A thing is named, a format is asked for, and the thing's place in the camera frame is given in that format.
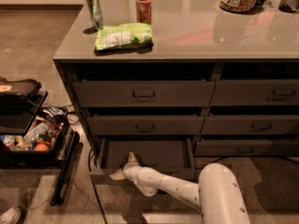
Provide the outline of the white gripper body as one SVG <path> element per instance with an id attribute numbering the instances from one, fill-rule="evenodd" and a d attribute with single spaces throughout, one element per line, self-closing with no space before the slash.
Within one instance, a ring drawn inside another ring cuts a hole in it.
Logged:
<path id="1" fill-rule="evenodd" d="M 141 169 L 142 166 L 137 161 L 129 161 L 124 165 L 122 173 L 126 179 L 135 183 L 137 174 Z"/>

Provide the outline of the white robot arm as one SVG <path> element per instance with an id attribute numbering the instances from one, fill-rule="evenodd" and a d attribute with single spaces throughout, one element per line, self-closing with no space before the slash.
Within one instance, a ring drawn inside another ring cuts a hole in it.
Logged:
<path id="1" fill-rule="evenodd" d="M 203 224 L 251 224 L 235 175 L 219 163 L 205 166 L 194 183 L 143 167 L 130 151 L 128 161 L 110 178 L 133 182 L 147 197 L 155 195 L 159 189 L 165 191 L 198 210 Z"/>

